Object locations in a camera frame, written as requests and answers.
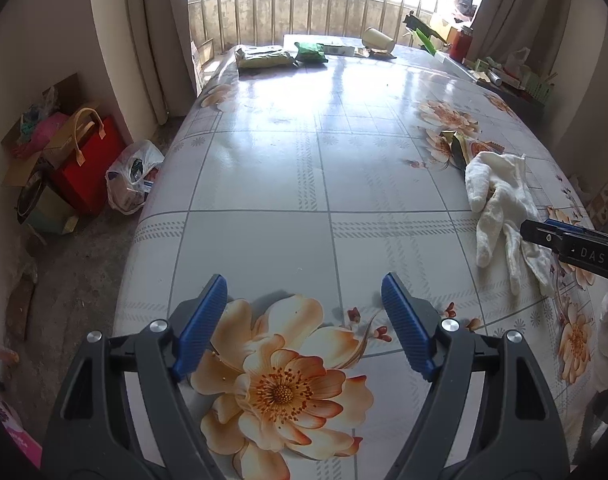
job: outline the food packet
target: food packet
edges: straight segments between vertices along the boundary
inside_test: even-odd
[[[290,52],[279,45],[242,45],[235,51],[235,61],[237,61],[237,68],[244,70],[246,68],[292,65],[294,60]]]
[[[326,63],[327,57],[324,55],[324,45],[321,43],[300,43],[295,42],[297,47],[296,61],[302,63]]]
[[[471,160],[480,152],[495,152],[501,155],[504,147],[496,142],[478,140],[468,137],[459,132],[443,131],[440,134],[450,145],[453,156],[453,165],[460,170],[465,170]]]

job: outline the metal screw head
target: metal screw head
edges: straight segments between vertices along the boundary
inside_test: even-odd
[[[164,330],[166,330],[168,328],[168,323],[165,321],[165,319],[156,319],[153,322],[151,322],[150,325],[148,325],[148,327],[150,328],[151,332],[164,332]]]
[[[523,339],[522,335],[517,332],[517,330],[508,330],[506,337],[511,343],[521,343],[521,340]]]
[[[86,340],[89,343],[97,343],[102,338],[102,333],[99,330],[93,330],[86,334]]]
[[[457,330],[459,330],[459,323],[456,322],[456,320],[454,319],[443,319],[441,321],[441,327],[446,332],[456,332]]]

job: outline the orange flower print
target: orange flower print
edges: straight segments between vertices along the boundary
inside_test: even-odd
[[[216,85],[206,94],[200,106],[206,108],[214,106],[222,112],[232,112],[235,110],[236,88],[228,84]]]
[[[359,310],[357,310],[356,306],[348,309],[347,313],[348,313],[348,320],[351,323],[359,323],[361,321],[361,315],[359,314]]]
[[[492,104],[495,108],[501,110],[502,112],[506,112],[515,119],[517,118],[517,114],[513,112],[512,109],[499,96],[492,93],[487,93],[485,95],[488,101],[490,101],[490,104]]]
[[[588,342],[592,335],[592,328],[586,316],[578,314],[577,304],[564,296],[562,303],[567,308],[567,322],[562,333],[559,345],[559,356],[564,360],[562,379],[574,384],[577,378],[586,371],[590,362]]]
[[[426,129],[426,141],[430,145],[431,162],[440,162],[444,168],[453,162],[450,144],[439,132]]]
[[[381,341],[386,341],[390,343],[393,338],[389,336],[386,332],[388,332],[388,327],[386,325],[380,326],[375,329],[375,339],[379,339]]]
[[[321,326],[322,305],[300,295],[251,318],[247,301],[228,303],[210,340],[214,350],[190,377],[197,392],[218,394],[200,424],[209,449],[232,455],[244,480],[288,480],[285,450],[311,460],[354,455],[361,437],[337,428],[362,424],[373,396],[366,376],[344,370],[364,353],[372,320],[361,338]]]
[[[442,313],[442,317],[444,318],[452,318],[452,317],[456,317],[457,312],[455,311],[455,302],[451,301],[449,303],[449,306],[446,307],[446,310],[444,310],[444,312]],[[478,317],[473,317],[471,320],[464,320],[464,324],[466,326],[466,328],[468,330],[470,330],[470,332],[474,332],[475,330],[477,330],[479,327],[482,326],[482,320],[479,319]]]
[[[420,104],[420,117],[428,124],[441,126],[446,130],[455,130],[476,139],[479,123],[467,112],[460,112],[441,101],[426,101]]]

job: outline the plastic bag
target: plastic bag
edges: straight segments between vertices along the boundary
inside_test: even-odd
[[[140,209],[162,162],[164,155],[150,140],[138,140],[127,146],[106,172],[111,207],[124,215]]]
[[[504,72],[521,81],[526,70],[528,54],[530,54],[530,49],[527,46],[508,54],[508,59],[504,63]]]
[[[16,144],[21,145],[29,142],[35,127],[44,119],[52,116],[59,108],[58,91],[52,86],[42,95],[42,100],[39,103],[32,104],[20,116],[20,136],[17,138]]]

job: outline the bag handle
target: bag handle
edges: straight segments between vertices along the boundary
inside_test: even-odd
[[[84,153],[82,153],[82,150],[79,149],[78,143],[78,123],[81,119],[82,113],[84,112],[90,112],[87,115],[91,115],[93,117],[93,120],[91,120],[84,127],[84,130],[82,130],[80,137],[84,137],[84,134],[94,126],[94,120],[97,121],[97,124],[99,126],[100,139],[103,139],[106,136],[106,132],[104,131],[104,123],[102,123],[102,120],[100,119],[100,116],[97,111],[94,108],[79,108],[73,120],[73,135],[71,136],[73,139],[73,143],[75,144],[75,158],[78,162],[78,166],[82,166],[82,164],[84,164],[86,161],[86,158],[84,158]]]

